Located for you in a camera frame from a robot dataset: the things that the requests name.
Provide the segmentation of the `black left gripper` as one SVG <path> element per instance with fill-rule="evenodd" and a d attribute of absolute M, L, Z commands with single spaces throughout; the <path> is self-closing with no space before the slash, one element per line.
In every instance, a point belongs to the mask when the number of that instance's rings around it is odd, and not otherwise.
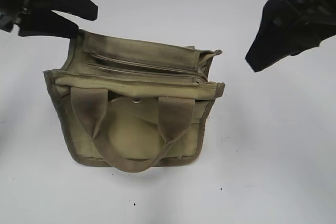
<path fill-rule="evenodd" d="M 72 39 L 78 35 L 78 25 L 51 10 L 89 21 L 96 20 L 98 16 L 98 6 L 91 0 L 39 0 L 39 7 L 49 10 L 27 14 L 32 1 L 1 0 L 1 30 L 10 33 L 14 25 L 19 23 L 18 35 L 21 37 L 50 36 Z"/>

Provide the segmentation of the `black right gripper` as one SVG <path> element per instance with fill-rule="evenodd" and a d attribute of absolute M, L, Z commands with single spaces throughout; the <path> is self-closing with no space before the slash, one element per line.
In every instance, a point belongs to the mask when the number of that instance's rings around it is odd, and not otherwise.
<path fill-rule="evenodd" d="M 260 72 L 335 36 L 335 0 L 268 0 L 245 57 Z"/>

